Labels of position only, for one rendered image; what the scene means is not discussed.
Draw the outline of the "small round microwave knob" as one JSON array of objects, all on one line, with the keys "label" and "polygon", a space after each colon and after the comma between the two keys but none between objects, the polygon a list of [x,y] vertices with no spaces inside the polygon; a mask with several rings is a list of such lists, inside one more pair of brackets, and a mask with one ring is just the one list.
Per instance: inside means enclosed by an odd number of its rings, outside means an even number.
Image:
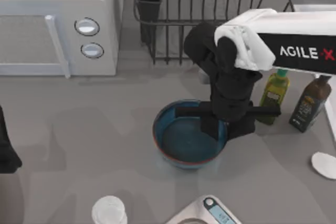
[{"label": "small round microwave knob", "polygon": [[81,53],[89,59],[98,59],[103,56],[104,49],[97,43],[89,43],[81,46]]}]

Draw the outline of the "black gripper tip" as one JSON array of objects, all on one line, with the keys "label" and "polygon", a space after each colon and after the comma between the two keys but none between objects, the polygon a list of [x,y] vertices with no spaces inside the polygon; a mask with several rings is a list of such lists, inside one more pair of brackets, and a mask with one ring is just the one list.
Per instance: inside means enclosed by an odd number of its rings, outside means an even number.
[{"label": "black gripper tip", "polygon": [[0,106],[0,174],[13,174],[21,167],[22,160],[10,142],[3,109]]}]

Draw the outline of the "yellow oil bottle green cap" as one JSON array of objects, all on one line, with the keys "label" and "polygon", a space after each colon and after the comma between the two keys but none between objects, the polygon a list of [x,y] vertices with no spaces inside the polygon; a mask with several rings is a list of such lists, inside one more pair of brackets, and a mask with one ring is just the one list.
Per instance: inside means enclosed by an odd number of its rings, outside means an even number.
[{"label": "yellow oil bottle green cap", "polygon": [[281,105],[290,85],[289,78],[286,76],[287,70],[278,69],[270,75],[264,93],[261,97],[260,106]]}]

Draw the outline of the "silver kitchen scale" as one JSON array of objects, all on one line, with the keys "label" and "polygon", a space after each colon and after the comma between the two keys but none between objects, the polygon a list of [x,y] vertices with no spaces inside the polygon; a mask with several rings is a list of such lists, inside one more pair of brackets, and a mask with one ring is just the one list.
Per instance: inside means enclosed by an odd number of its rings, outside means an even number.
[{"label": "silver kitchen scale", "polygon": [[202,195],[164,224],[243,224],[214,195]]}]

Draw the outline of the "pale microwave door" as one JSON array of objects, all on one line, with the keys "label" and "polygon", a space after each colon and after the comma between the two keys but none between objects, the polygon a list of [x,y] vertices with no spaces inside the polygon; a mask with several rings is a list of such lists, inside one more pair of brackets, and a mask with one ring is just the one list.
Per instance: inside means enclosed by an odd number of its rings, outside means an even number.
[{"label": "pale microwave door", "polygon": [[45,22],[54,15],[68,59],[62,11],[42,0],[0,0],[0,76],[65,76]]}]

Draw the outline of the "pale microwave oven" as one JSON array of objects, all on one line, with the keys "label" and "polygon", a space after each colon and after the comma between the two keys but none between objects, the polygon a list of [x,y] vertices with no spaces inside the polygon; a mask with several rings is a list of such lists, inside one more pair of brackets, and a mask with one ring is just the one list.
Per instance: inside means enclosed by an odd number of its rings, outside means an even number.
[{"label": "pale microwave oven", "polygon": [[[72,76],[113,76],[116,73],[123,0],[42,0],[57,3],[62,11],[70,72]],[[94,19],[100,31],[94,36],[80,35],[74,27],[77,20]],[[81,46],[97,43],[104,49],[98,59],[89,59],[81,53]]]}]

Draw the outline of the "large round microwave knob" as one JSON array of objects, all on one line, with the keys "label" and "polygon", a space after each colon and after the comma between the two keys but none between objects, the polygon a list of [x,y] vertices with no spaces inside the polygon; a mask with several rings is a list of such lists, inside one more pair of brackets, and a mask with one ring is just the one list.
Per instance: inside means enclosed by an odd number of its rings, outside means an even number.
[{"label": "large round microwave knob", "polygon": [[83,36],[94,36],[100,31],[99,24],[92,18],[84,18],[74,23],[75,30]]}]

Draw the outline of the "dark brown bottle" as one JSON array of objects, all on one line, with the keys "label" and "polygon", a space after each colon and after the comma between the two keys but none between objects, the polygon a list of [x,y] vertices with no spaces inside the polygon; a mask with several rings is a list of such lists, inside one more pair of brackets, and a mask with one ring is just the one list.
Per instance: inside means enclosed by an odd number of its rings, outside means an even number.
[{"label": "dark brown bottle", "polygon": [[328,81],[331,76],[320,75],[313,79],[303,90],[289,119],[289,124],[300,132],[306,132],[315,122],[330,93]]}]

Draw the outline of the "blue bowl with red rim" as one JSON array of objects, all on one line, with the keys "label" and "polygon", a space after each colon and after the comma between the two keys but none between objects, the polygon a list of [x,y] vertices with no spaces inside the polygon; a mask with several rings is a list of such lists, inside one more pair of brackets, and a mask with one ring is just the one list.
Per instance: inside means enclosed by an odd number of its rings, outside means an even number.
[{"label": "blue bowl with red rim", "polygon": [[152,134],[162,156],[173,166],[182,169],[199,169],[213,161],[228,142],[225,122],[219,121],[213,138],[201,131],[199,116],[175,115],[176,108],[197,108],[199,100],[177,100],[163,107],[156,115]]}]

